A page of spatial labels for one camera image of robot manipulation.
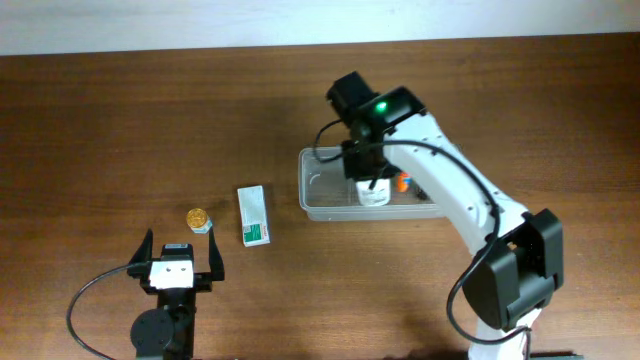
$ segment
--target green and white box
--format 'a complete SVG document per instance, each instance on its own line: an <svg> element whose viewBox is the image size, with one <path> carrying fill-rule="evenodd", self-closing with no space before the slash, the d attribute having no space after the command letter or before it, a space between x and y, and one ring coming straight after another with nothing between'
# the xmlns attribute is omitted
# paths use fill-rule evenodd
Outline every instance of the green and white box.
<svg viewBox="0 0 640 360"><path fill-rule="evenodd" d="M238 200L240 201L244 246L270 243L267 208L262 186L238 189Z"/></svg>

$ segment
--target label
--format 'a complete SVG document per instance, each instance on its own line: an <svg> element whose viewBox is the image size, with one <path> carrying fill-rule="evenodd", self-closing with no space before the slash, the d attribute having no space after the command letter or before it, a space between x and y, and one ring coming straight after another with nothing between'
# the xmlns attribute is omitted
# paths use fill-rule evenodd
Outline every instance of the label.
<svg viewBox="0 0 640 360"><path fill-rule="evenodd" d="M358 181L358 200L362 206L382 206L391 200L391 181L389 179L379 179L373 190L369 190L371 181Z"/></svg>
<svg viewBox="0 0 640 360"><path fill-rule="evenodd" d="M244 233L244 242L257 241L264 238L262 234L262 226L260 224L243 226L242 232Z"/></svg>

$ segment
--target plastic tray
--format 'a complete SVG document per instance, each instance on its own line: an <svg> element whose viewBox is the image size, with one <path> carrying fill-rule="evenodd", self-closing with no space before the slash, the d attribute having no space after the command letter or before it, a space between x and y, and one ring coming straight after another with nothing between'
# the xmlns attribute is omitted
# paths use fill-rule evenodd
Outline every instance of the plastic tray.
<svg viewBox="0 0 640 360"><path fill-rule="evenodd" d="M320 157L340 152L340 147L318 148ZM413 189L396 192L392 179L391 200L383 206L362 206L355 183L344 177L342 159L319 163L311 148L300 152L298 162L300 206L313 221L398 220L442 217L431 199L421 200Z"/></svg>

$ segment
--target wooden table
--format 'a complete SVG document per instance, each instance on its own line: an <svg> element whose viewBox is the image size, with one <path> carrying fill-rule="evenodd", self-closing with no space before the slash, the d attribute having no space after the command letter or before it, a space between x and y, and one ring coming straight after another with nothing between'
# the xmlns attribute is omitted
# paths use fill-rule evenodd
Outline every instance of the wooden table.
<svg viewBox="0 0 640 360"><path fill-rule="evenodd" d="M216 223L227 280L198 297L204 359L381 359L464 351L445 299L470 261L446 219L315 223L298 153L335 118L332 82L357 69L412 89L505 192L565 226L565 286L533 349L640 353L640 37L532 37L0 58L0 357L90 359L65 329L72 295L124 264L148 227L164 243ZM345 139L332 129L323 141ZM273 242L245 248L235 189L268 191ZM463 297L462 324L475 316ZM74 323L132 358L155 306L120 275Z"/></svg>

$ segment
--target small white object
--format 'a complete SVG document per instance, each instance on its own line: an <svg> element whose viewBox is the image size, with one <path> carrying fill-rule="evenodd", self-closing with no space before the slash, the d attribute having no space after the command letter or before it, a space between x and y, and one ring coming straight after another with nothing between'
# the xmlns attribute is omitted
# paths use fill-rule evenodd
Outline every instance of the small white object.
<svg viewBox="0 0 640 360"><path fill-rule="evenodd" d="M188 247L189 247L188 244L165 244L164 245L165 249L186 249Z"/></svg>
<svg viewBox="0 0 640 360"><path fill-rule="evenodd" d="M369 189L371 181L356 182L358 200L362 206L382 206L391 200L391 180L379 179L373 189Z"/></svg>
<svg viewBox="0 0 640 360"><path fill-rule="evenodd" d="M271 242L267 225L267 207L262 186L238 189L242 241L244 246L256 246Z"/></svg>
<svg viewBox="0 0 640 360"><path fill-rule="evenodd" d="M191 228L191 230L193 230L194 233L196 234L206 234L209 232L209 229L211 229L213 227L213 222L211 221L211 219L207 219L207 222L204 223L204 225L202 225L202 227L200 228Z"/></svg>
<svg viewBox="0 0 640 360"><path fill-rule="evenodd" d="M193 261L154 261L149 273L149 284L158 290L192 288Z"/></svg>

